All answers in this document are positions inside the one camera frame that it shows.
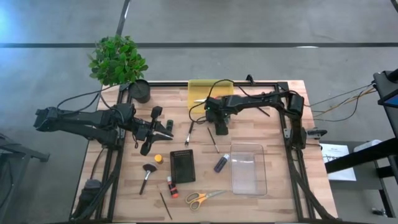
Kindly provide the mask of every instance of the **wire bundle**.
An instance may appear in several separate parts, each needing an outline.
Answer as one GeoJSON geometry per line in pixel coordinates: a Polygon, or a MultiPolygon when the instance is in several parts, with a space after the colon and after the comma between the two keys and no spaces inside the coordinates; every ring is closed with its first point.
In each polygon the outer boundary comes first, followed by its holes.
{"type": "Polygon", "coordinates": [[[372,85],[372,84],[369,84],[369,85],[366,85],[366,86],[362,86],[362,87],[359,87],[359,88],[357,88],[357,89],[350,90],[350,91],[348,91],[348,92],[346,92],[346,93],[342,93],[342,94],[340,94],[340,95],[337,95],[337,96],[328,98],[328,99],[326,99],[326,100],[319,101],[318,103],[314,103],[314,104],[312,104],[312,105],[306,105],[306,106],[312,107],[312,106],[315,106],[315,105],[317,105],[317,104],[326,102],[326,101],[328,101],[328,100],[332,100],[332,99],[334,99],[334,98],[337,98],[337,97],[339,97],[339,96],[343,96],[343,95],[346,95],[346,94],[348,94],[348,93],[352,93],[352,92],[354,92],[354,91],[356,91],[356,90],[360,90],[360,89],[366,88],[365,90],[362,90],[361,92],[359,92],[359,94],[354,95],[354,96],[352,96],[352,97],[349,97],[349,98],[343,100],[341,103],[338,103],[337,105],[332,106],[331,108],[329,108],[329,109],[327,109],[327,110],[325,110],[325,111],[313,111],[313,112],[319,112],[319,113],[320,113],[320,114],[317,114],[317,115],[314,116],[314,118],[316,118],[316,117],[319,117],[319,116],[321,116],[321,115],[324,115],[325,113],[330,112],[330,111],[332,111],[332,110],[334,110],[334,109],[336,109],[336,108],[339,108],[340,106],[343,106],[343,105],[346,105],[346,104],[348,104],[348,103],[351,103],[351,102],[355,101],[356,103],[355,103],[354,111],[353,111],[348,117],[346,117],[346,118],[337,119],[337,120],[314,119],[315,121],[329,121],[329,122],[345,121],[345,120],[347,120],[348,118],[352,117],[352,116],[355,114],[355,112],[356,112],[356,110],[357,110],[357,108],[358,108],[358,101],[359,101],[359,99],[360,99],[362,96],[367,95],[367,94],[370,94],[370,93],[374,93],[374,92],[376,91],[376,90],[374,89],[374,87],[371,86],[371,85],[372,85]]]}

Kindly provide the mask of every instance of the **black plant pot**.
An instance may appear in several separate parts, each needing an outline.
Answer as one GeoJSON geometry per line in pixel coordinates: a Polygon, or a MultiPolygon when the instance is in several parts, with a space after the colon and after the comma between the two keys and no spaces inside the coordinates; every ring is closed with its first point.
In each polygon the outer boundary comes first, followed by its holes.
{"type": "Polygon", "coordinates": [[[136,80],[129,85],[129,95],[139,103],[147,103],[150,100],[150,86],[146,80],[136,80]]]}

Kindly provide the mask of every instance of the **black tray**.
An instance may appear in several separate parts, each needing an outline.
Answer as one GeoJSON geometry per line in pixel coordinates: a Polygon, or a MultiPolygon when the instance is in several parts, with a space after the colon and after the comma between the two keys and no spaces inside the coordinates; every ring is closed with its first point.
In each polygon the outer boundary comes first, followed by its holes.
{"type": "Polygon", "coordinates": [[[196,180],[192,149],[170,152],[170,165],[173,183],[182,184],[196,180]]]}

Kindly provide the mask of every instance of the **green leaves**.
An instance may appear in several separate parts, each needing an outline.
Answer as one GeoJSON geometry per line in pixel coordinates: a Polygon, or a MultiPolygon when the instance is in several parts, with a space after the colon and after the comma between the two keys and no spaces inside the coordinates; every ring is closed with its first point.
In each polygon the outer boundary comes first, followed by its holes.
{"type": "Polygon", "coordinates": [[[130,53],[130,59],[134,60],[134,58],[137,56],[137,49],[133,49],[130,53]]]}
{"type": "Polygon", "coordinates": [[[139,66],[143,66],[145,64],[145,59],[143,58],[143,59],[141,59],[140,61],[139,61],[139,66]]]}
{"type": "Polygon", "coordinates": [[[140,71],[146,71],[148,70],[148,65],[143,65],[141,68],[139,68],[140,71]]]}
{"type": "Polygon", "coordinates": [[[97,66],[97,63],[95,63],[94,61],[88,64],[89,68],[94,68],[95,66],[97,66]]]}
{"type": "Polygon", "coordinates": [[[149,67],[137,52],[137,45],[130,37],[105,37],[96,43],[95,57],[90,59],[91,78],[97,78],[103,85],[117,85],[135,82],[144,78],[143,71],[149,67]]]}
{"type": "Polygon", "coordinates": [[[114,70],[114,72],[116,74],[120,74],[121,72],[123,72],[123,67],[122,66],[117,66],[116,69],[114,70]]]}
{"type": "Polygon", "coordinates": [[[120,58],[120,60],[125,61],[127,59],[127,56],[125,53],[121,53],[119,58],[120,58]]]}
{"type": "Polygon", "coordinates": [[[125,45],[123,47],[120,48],[120,53],[126,52],[127,50],[129,50],[130,46],[125,45]]]}

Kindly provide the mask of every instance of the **yellow cap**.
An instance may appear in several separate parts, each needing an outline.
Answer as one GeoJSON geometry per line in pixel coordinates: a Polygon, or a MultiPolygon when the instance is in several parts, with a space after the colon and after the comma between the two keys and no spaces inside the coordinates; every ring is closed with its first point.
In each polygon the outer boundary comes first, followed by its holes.
{"type": "Polygon", "coordinates": [[[162,162],[163,161],[162,155],[160,155],[160,154],[156,155],[155,156],[155,161],[156,162],[162,162]]]}

